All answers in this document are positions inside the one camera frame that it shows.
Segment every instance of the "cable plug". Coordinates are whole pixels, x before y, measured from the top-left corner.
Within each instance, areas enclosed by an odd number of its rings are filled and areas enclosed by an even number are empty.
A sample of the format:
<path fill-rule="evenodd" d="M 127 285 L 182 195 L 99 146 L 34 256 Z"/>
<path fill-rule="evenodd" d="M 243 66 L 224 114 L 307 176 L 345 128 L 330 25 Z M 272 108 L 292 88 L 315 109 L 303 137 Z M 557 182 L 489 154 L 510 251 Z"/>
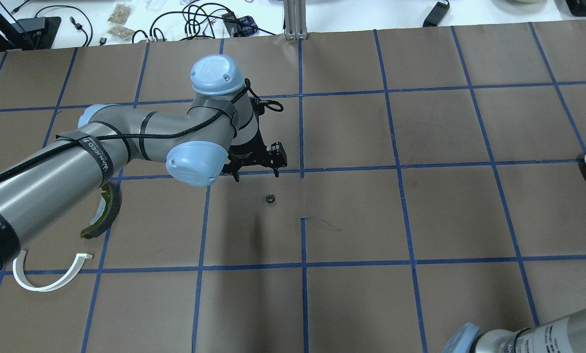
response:
<path fill-rule="evenodd" d="M 73 25 L 75 26 L 75 29 L 77 29 L 78 31 L 80 29 L 82 29 L 82 25 L 80 23 L 76 23 L 75 18 L 73 18 L 73 16 L 71 16 L 71 23 L 73 23 Z"/>

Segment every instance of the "light blue end cap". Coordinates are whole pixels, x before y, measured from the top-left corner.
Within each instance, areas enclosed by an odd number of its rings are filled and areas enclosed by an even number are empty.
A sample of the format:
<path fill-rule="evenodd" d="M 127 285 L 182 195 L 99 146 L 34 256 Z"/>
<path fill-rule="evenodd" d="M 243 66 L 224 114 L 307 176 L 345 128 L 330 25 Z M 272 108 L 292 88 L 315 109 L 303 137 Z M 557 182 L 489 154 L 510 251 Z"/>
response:
<path fill-rule="evenodd" d="M 467 323 L 461 327 L 450 339 L 441 353 L 468 353 L 472 343 L 481 329 L 474 324 Z"/>
<path fill-rule="evenodd" d="M 79 129 L 80 127 L 83 127 L 84 125 L 89 123 L 93 115 L 95 115 L 95 113 L 99 110 L 102 110 L 105 107 L 110 107 L 112 105 L 121 107 L 121 105 L 118 104 L 93 104 L 90 107 L 86 108 L 82 116 L 80 116 L 80 120 L 77 121 L 77 128 Z"/>
<path fill-rule="evenodd" d="M 227 160 L 228 151 L 216 143 L 189 141 L 169 151 L 166 167 L 172 177 L 183 183 L 208 187 L 217 181 Z"/>
<path fill-rule="evenodd" d="M 221 96 L 244 87 L 244 78 L 233 58 L 209 55 L 199 59 L 191 69 L 195 92 L 205 96 Z"/>

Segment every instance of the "white plastic arc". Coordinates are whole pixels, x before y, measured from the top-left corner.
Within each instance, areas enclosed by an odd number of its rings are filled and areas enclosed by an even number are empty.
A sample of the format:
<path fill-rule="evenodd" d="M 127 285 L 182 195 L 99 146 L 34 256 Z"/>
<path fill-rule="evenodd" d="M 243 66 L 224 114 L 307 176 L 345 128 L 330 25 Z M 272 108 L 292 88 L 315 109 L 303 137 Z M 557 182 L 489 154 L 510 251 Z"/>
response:
<path fill-rule="evenodd" d="M 69 268 L 69 270 L 67 270 L 67 272 L 60 279 L 58 279 L 56 282 L 49 284 L 47 286 L 36 287 L 33 284 L 29 283 L 29 281 L 25 278 L 23 266 L 24 266 L 26 254 L 27 254 L 27 252 L 25 250 L 21 250 L 19 256 L 15 259 L 12 266 L 13 266 L 13 272 L 15 275 L 15 280 L 17 280 L 17 283 L 21 287 L 23 287 L 27 290 L 30 290 L 30 291 L 54 291 L 58 288 L 62 288 L 67 283 L 69 283 L 71 281 L 71 279 L 73 279 L 80 270 L 82 270 L 82 266 L 83 266 L 84 262 L 86 261 L 86 259 L 92 259 L 92 257 L 93 257 L 93 255 L 91 255 L 91 254 L 81 254 L 81 253 L 76 254 L 75 259 L 73 260 L 73 263 L 71 264 L 71 268 Z"/>

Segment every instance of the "white floor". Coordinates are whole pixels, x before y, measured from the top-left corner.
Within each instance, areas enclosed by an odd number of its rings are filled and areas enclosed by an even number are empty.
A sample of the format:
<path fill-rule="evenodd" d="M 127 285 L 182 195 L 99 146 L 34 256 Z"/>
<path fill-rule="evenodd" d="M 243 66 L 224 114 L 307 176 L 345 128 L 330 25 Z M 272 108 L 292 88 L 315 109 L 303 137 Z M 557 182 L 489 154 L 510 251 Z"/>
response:
<path fill-rule="evenodd" d="M 129 29 L 143 29 L 149 32 L 152 21 L 166 11 L 180 11 L 182 0 L 152 0 L 165 4 L 160 9 L 147 9 L 147 0 L 32 0 L 15 14 L 17 19 L 33 17 L 38 9 L 55 4 L 67 4 L 82 9 L 91 19 L 94 33 L 91 45 L 98 45 L 99 38 L 107 36 L 107 44 L 130 43 L 105 32 L 112 23 L 107 18 L 118 3 L 132 7 L 133 11 L 125 23 Z M 451 7 L 441 22 L 443 26 L 481 25 L 490 23 L 543 22 L 578 19 L 569 12 L 565 0 L 538 0 L 534 3 L 517 0 L 450 0 Z M 23 0 L 2 0 L 8 10 Z M 250 15 L 257 25 L 273 33 L 282 33 L 284 9 L 279 0 L 217 0 L 230 7 L 237 17 Z M 358 31 L 364 29 L 385 29 L 421 27 L 423 20 L 437 0 L 307 0 L 307 27 L 309 32 Z M 60 16 L 63 21 L 58 31 L 54 48 L 78 47 L 84 41 L 84 34 L 69 22 L 69 16 L 82 23 L 90 34 L 89 25 L 82 14 L 73 9 L 51 9 L 40 16 Z M 179 40 L 185 36 L 184 20 L 181 14 L 165 16 L 156 23 L 168 40 Z M 221 20 L 215 23 L 217 38 L 224 35 Z"/>

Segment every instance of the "blue plastic cap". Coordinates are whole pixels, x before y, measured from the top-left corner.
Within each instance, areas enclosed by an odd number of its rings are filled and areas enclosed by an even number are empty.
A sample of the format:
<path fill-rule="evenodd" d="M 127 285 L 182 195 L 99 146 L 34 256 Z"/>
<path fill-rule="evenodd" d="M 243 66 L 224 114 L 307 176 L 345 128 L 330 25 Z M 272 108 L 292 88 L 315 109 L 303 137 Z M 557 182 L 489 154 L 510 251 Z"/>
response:
<path fill-rule="evenodd" d="M 89 123 L 93 115 L 95 115 L 95 113 L 99 110 L 102 110 L 105 107 L 111 107 L 112 105 L 121 107 L 121 105 L 118 104 L 93 104 L 90 107 L 86 108 L 82 116 L 80 116 L 80 120 L 77 121 L 77 128 L 79 129 L 80 127 L 83 127 L 84 125 Z"/>
<path fill-rule="evenodd" d="M 445 344 L 441 353 L 468 353 L 480 330 L 480 327 L 474 324 L 465 324 Z"/>
<path fill-rule="evenodd" d="M 166 167 L 172 177 L 183 183 L 208 187 L 217 181 L 227 160 L 228 151 L 216 143 L 190 141 L 169 151 Z"/>
<path fill-rule="evenodd" d="M 244 87 L 237 63 L 227 55 L 209 55 L 199 59 L 191 69 L 195 92 L 205 96 L 221 96 Z"/>

